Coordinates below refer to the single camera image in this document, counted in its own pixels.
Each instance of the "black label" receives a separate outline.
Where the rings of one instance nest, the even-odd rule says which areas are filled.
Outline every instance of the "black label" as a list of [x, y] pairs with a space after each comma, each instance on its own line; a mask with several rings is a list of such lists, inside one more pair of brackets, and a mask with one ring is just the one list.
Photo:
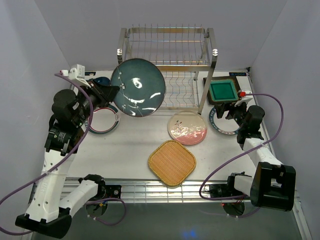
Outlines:
[[85, 76], [95, 76], [96, 75], [96, 72], [95, 71], [86, 71], [84, 73]]
[[229, 76], [245, 77], [247, 76], [247, 73], [246, 72], [229, 72]]

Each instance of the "dish rack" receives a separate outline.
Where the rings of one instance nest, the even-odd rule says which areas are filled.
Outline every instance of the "dish rack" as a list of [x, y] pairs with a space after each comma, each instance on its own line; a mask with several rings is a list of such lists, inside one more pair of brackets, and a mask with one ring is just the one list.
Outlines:
[[[160, 110], [202, 113], [218, 58], [213, 28], [152, 24], [121, 28], [116, 55], [118, 64], [141, 58], [162, 72], [166, 93]], [[200, 71], [208, 71], [208, 75], [199, 99]]]

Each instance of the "white wall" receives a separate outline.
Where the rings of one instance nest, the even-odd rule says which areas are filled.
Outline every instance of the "white wall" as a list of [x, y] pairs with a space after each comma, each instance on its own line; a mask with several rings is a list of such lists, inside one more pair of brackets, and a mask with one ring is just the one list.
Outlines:
[[214, 28], [217, 69], [252, 66], [287, 0], [35, 0], [70, 65], [113, 70], [121, 28]]
[[[0, 198], [41, 173], [54, 94], [67, 87], [53, 76], [68, 68], [34, 0], [0, 1]], [[31, 187], [0, 206], [9, 231], [27, 209]], [[0, 239], [19, 239], [0, 233]]]
[[[320, 239], [320, 1], [288, 0], [252, 66], [257, 93], [280, 99], [282, 132], [273, 146], [277, 157], [294, 166], [296, 187], [313, 239]], [[259, 99], [270, 135], [278, 128], [277, 104]]]

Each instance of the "white table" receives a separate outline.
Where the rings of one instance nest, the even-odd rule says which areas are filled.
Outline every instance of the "white table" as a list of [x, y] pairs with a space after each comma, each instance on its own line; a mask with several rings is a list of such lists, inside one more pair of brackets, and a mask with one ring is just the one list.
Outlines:
[[[96, 77], [111, 76], [112, 71], [98, 71]], [[228, 76], [228, 72], [215, 72], [214, 77]], [[199, 97], [203, 92], [203, 77], [206, 72], [198, 76]], [[241, 89], [251, 89], [246, 76], [237, 77]], [[213, 170], [232, 157], [242, 153], [236, 136], [222, 135], [213, 129], [209, 123], [209, 112], [213, 106], [207, 101], [202, 111], [202, 117], [207, 122], [208, 133], [203, 142], [187, 146], [196, 158], [196, 168], [187, 178], [188, 180], [204, 180]], [[136, 118], [121, 114], [117, 129], [110, 134], [88, 133], [80, 145], [68, 177], [84, 177], [87, 174], [98, 174], [109, 179], [157, 180], [158, 178], [148, 167], [150, 154], [163, 142], [170, 140], [167, 124], [173, 111], [157, 111], [154, 114]], [[234, 125], [233, 120], [221, 119], [222, 129]], [[249, 156], [230, 163], [211, 180], [226, 180], [231, 173], [240, 173], [254, 176], [255, 166]]]

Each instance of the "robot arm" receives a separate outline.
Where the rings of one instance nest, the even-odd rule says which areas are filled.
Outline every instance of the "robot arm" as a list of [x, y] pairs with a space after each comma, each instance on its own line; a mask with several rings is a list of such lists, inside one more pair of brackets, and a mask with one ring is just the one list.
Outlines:
[[[118, 86], [102, 86], [86, 82], [85, 69], [75, 65], [64, 76], [77, 82], [90, 97], [93, 108], [106, 107], [119, 91]], [[45, 142], [42, 174], [59, 163], [78, 143], [84, 132], [82, 125], [90, 116], [88, 100], [79, 91], [59, 91], [53, 99], [53, 116], [49, 121], [49, 133]], [[77, 151], [63, 164], [39, 180], [34, 197], [25, 214], [16, 218], [15, 225], [50, 237], [63, 238], [68, 232], [72, 217], [90, 199], [99, 200], [105, 195], [105, 182], [99, 175], [89, 174], [79, 179], [80, 185], [60, 200], [64, 182]]]
[[[263, 145], [259, 132], [265, 111], [256, 105], [247, 109], [247, 103], [253, 98], [239, 93], [243, 97], [235, 104], [215, 105], [218, 118], [229, 111], [226, 119], [234, 119], [239, 125], [237, 142], [245, 152]], [[250, 159], [256, 167], [254, 177], [245, 173], [232, 173], [228, 177], [228, 189], [238, 190], [250, 197], [256, 207], [290, 211], [294, 205], [296, 171], [292, 166], [282, 164], [266, 146], [250, 152]]]

